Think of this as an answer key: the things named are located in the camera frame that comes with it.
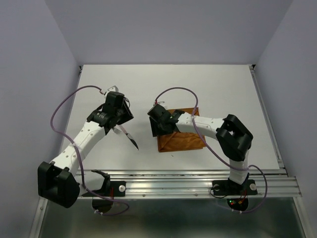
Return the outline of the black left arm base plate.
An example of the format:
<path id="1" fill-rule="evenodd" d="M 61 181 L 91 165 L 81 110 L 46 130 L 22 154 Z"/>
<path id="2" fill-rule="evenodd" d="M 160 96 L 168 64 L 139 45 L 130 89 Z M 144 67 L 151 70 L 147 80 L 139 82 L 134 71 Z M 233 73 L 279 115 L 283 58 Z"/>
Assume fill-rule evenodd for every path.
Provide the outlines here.
<path id="1" fill-rule="evenodd" d="M 108 173 L 100 170 L 91 170 L 84 173 L 85 185 L 92 192 L 107 197 L 124 197 L 126 181 L 112 180 Z"/>

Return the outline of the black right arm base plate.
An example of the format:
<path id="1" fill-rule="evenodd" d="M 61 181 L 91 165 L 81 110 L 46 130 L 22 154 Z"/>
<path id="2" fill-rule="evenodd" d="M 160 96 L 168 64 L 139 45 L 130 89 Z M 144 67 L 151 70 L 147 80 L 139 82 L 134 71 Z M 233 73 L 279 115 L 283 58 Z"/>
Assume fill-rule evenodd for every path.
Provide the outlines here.
<path id="1" fill-rule="evenodd" d="M 212 182 L 211 190 L 215 196 L 238 196 L 244 195 L 257 195 L 257 186 L 253 179 L 246 179 L 243 184 L 237 184 L 229 179 L 227 180 L 214 180 Z"/>

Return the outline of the orange brown cloth napkin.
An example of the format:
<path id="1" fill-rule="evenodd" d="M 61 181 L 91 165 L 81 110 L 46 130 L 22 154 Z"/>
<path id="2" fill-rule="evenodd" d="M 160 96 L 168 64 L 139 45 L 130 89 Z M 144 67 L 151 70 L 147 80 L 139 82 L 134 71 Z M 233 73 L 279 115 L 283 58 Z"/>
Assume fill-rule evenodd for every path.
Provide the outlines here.
<path id="1" fill-rule="evenodd" d="M 172 134 L 160 135 L 159 130 L 156 129 L 153 136 L 157 138 L 160 153 L 197 150 L 206 146 L 195 133 L 173 132 Z"/>

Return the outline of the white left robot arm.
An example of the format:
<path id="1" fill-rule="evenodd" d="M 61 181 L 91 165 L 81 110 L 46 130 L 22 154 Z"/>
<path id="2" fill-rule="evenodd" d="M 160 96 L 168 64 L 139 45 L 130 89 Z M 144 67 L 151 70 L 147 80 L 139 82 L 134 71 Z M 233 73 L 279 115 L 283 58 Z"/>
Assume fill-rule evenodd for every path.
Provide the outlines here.
<path id="1" fill-rule="evenodd" d="M 49 163 L 38 167 L 38 194 L 64 208 L 71 207 L 77 198 L 85 193 L 94 196 L 113 196 L 115 188 L 110 176 L 100 170 L 93 170 L 97 180 L 75 179 L 78 170 L 83 169 L 83 161 L 93 147 L 117 125 L 133 119 L 124 94 L 116 86 L 104 92 L 105 102 L 97 107 L 85 121 L 69 145 Z"/>

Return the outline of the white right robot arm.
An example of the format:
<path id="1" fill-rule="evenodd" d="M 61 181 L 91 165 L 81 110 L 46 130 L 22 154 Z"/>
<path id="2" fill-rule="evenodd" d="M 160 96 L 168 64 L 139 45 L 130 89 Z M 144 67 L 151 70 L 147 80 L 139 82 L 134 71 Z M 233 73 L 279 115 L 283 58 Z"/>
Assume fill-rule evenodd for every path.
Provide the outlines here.
<path id="1" fill-rule="evenodd" d="M 154 105 L 148 116 L 153 137 L 174 132 L 195 133 L 200 138 L 209 137 L 220 144 L 224 155 L 229 159 L 228 188 L 240 193 L 248 179 L 247 157 L 252 145 L 253 135 L 235 116 L 225 118 L 206 118 L 194 116 L 183 110 L 169 112 L 160 104 Z"/>

